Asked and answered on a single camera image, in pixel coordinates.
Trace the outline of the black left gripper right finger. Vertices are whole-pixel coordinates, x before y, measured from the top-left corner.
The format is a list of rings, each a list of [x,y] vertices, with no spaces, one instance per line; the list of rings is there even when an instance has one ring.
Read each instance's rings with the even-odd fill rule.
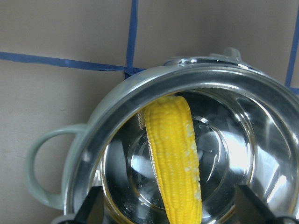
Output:
[[[275,216],[247,185],[235,188],[235,214],[241,224],[274,224]]]

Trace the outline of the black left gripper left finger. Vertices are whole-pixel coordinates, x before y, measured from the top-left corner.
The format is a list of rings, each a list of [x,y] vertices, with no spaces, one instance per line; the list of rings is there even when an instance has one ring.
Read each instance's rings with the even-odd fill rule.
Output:
[[[75,224],[101,224],[104,219],[102,186],[91,187],[74,218]]]

